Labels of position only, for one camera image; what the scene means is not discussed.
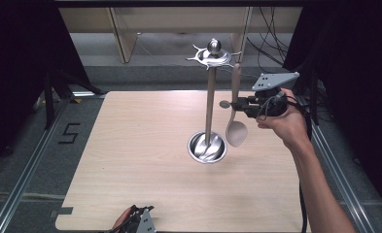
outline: hand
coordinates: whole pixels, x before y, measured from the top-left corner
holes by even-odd
[[[130,213],[130,209],[131,207],[127,208],[119,217],[118,219],[116,220],[114,226],[112,227],[112,229],[115,229],[116,227],[118,227],[119,225],[121,225],[128,217],[129,217],[129,213]]]
[[[288,101],[295,103],[294,94],[289,89],[282,89],[288,97]],[[288,105],[287,111],[280,116],[257,117],[258,127],[273,129],[275,134],[282,139],[285,146],[290,148],[297,140],[307,139],[306,123],[303,115],[294,106]]]

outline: spoon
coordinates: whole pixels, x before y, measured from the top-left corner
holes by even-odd
[[[237,103],[238,101],[240,81],[241,67],[239,63],[236,63],[233,66],[232,72],[232,103]],[[226,127],[226,139],[231,146],[237,148],[242,145],[242,143],[245,141],[246,136],[248,136],[248,128],[244,123],[234,120],[235,115],[236,111],[232,108],[229,123]]]

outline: metal frame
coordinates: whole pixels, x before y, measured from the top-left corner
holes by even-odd
[[[55,0],[59,8],[101,7],[303,7],[338,0]]]
[[[46,129],[43,133],[36,149],[33,151],[26,164],[26,167],[23,169],[23,172],[21,173],[15,187],[13,188],[8,199],[3,205],[3,208],[0,211],[0,232],[5,232],[6,228],[8,227],[17,209],[17,206],[20,203],[21,196],[23,195],[25,189],[30,183],[40,161],[42,160],[45,149],[47,148],[52,134],[57,127],[57,123],[68,103],[69,101],[66,99],[62,100],[62,102],[60,103],[56,111],[56,118],[52,122],[51,127]]]

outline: wooden table surface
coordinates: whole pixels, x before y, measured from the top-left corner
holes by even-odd
[[[240,96],[253,92],[241,92]],[[212,130],[225,137],[229,91],[216,91]],[[155,206],[157,231],[299,232],[294,161],[271,130],[249,129],[239,148],[201,164],[188,154],[204,131],[206,91],[110,92],[99,112],[59,215],[60,230],[106,230],[127,207]]]

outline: floor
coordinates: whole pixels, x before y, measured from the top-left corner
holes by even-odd
[[[285,45],[291,36],[278,34]],[[140,34],[130,62],[122,64],[112,34],[72,34],[92,84],[104,90],[206,89],[206,70],[185,58],[194,57],[192,45],[205,48],[213,37],[223,49],[234,52],[227,34]],[[261,45],[259,34],[249,38]],[[262,48],[282,60],[278,50]],[[242,89],[250,89],[260,73],[286,72],[266,56],[258,56],[249,44],[243,59]],[[230,89],[229,71],[224,67],[218,72],[218,89]],[[54,220],[103,97],[56,100],[53,127],[44,129],[42,102],[12,142],[13,153],[0,158],[0,222],[4,220],[0,232],[58,232]],[[382,199],[353,160],[352,149],[323,104],[318,108],[320,125],[314,127],[313,143],[334,196],[359,232],[382,232]]]

